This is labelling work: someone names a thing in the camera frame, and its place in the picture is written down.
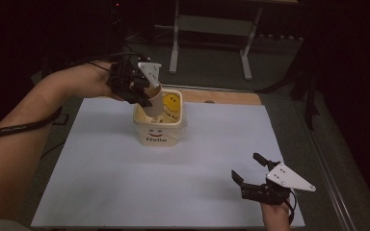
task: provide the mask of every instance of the cable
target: cable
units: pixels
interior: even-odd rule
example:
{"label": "cable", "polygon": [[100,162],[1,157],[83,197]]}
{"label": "cable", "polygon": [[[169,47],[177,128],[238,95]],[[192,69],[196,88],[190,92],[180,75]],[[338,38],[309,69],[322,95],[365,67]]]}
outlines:
{"label": "cable", "polygon": [[155,38],[160,38],[160,37],[162,37],[162,36],[164,36],[164,35],[166,35],[166,34],[168,34],[168,33],[170,33],[170,32],[173,32],[173,29],[169,29],[168,31],[166,31],[166,32],[164,32],[164,33],[161,33],[161,34],[159,34],[159,35],[156,35],[156,36],[155,36]]}
{"label": "cable", "polygon": [[293,193],[293,191],[292,190],[290,190],[290,192],[291,192],[291,194],[293,195],[293,197],[294,197],[294,207],[293,207],[293,209],[294,210],[296,210],[296,206],[297,206],[297,197],[296,197],[296,195]]}
{"label": "cable", "polygon": [[111,61],[112,59],[122,59],[124,56],[138,56],[141,60],[146,61],[146,57],[142,53],[133,52],[133,51],[125,51],[119,53],[108,54],[104,56],[97,56],[97,57],[90,57],[81,61],[77,61],[69,65],[69,67],[77,66],[80,64],[87,64],[93,61]]}
{"label": "cable", "polygon": [[287,199],[285,199],[284,200],[284,203],[287,205],[287,207],[290,209],[290,212],[291,212],[291,214],[290,214],[290,216],[288,217],[288,221],[289,221],[289,223],[291,224],[291,222],[293,221],[293,219],[294,219],[294,209],[293,209],[293,207],[291,207],[291,204],[290,204],[290,202],[288,202],[288,200]]}
{"label": "cable", "polygon": [[130,50],[131,52],[133,51],[133,49],[131,48],[131,46],[127,45],[127,43],[123,43],[122,45],[126,46],[128,48],[128,50]]}
{"label": "cable", "polygon": [[54,114],[38,122],[25,123],[20,125],[14,125],[9,127],[0,128],[0,137],[5,137],[12,134],[32,131],[52,123],[62,112],[62,107],[60,107]]}
{"label": "cable", "polygon": [[101,65],[97,65],[97,64],[95,64],[95,63],[93,63],[93,62],[88,62],[87,64],[95,65],[95,66],[97,66],[98,68],[103,69],[103,70],[105,70],[105,71],[109,72],[110,74],[112,74],[112,73],[113,73],[113,72],[112,72],[112,71],[110,71],[109,69],[104,68],[104,67],[103,67],[103,66],[101,66]]}

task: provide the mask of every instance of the dark background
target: dark background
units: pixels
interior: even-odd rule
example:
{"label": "dark background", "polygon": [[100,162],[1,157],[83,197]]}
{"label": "dark background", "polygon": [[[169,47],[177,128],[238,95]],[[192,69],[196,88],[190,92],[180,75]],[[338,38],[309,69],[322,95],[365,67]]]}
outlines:
{"label": "dark background", "polygon": [[[201,2],[189,1],[184,9],[251,16],[246,7],[241,13],[237,5],[246,1],[231,5],[224,1],[217,8]],[[342,3],[329,2],[331,6]],[[173,7],[174,2],[167,0],[0,1],[0,120],[33,86],[30,76],[45,66],[56,71],[88,56],[120,51],[129,30],[152,40],[154,24],[172,25]],[[370,2],[352,1],[344,9],[319,14],[269,8],[257,32],[275,39],[280,35],[304,38],[303,47],[310,52],[296,62],[299,68],[315,62],[321,69],[317,89],[324,94],[370,188]]]}

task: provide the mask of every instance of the metal bracket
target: metal bracket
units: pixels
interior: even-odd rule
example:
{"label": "metal bracket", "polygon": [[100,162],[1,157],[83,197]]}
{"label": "metal bracket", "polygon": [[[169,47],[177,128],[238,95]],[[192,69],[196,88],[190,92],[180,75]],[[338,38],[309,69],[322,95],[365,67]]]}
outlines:
{"label": "metal bracket", "polygon": [[292,188],[296,190],[315,192],[315,186],[304,180],[299,174],[290,169],[284,163],[275,166],[267,175],[266,178],[275,182],[284,188]]}
{"label": "metal bracket", "polygon": [[144,74],[149,83],[155,88],[159,86],[158,76],[160,67],[161,65],[157,63],[138,63],[138,68],[140,71]]}

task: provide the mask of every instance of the paper cup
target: paper cup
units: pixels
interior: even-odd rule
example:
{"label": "paper cup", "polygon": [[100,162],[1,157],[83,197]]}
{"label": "paper cup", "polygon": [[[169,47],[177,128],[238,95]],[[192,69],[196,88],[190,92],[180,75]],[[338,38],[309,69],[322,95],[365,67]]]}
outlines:
{"label": "paper cup", "polygon": [[162,87],[159,83],[157,88],[153,86],[145,89],[146,95],[149,97],[149,102],[152,106],[144,107],[145,114],[149,117],[157,117],[164,112],[164,104],[162,102]]}

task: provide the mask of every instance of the black strap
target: black strap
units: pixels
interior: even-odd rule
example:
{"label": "black strap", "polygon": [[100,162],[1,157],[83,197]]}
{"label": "black strap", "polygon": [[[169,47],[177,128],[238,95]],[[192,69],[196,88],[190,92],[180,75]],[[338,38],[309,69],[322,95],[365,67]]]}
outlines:
{"label": "black strap", "polygon": [[32,131],[32,130],[41,128],[55,121],[56,118],[59,117],[61,112],[62,112],[62,107],[60,107],[53,115],[41,121],[0,128],[0,137],[22,133],[22,132],[27,132],[27,131]]}

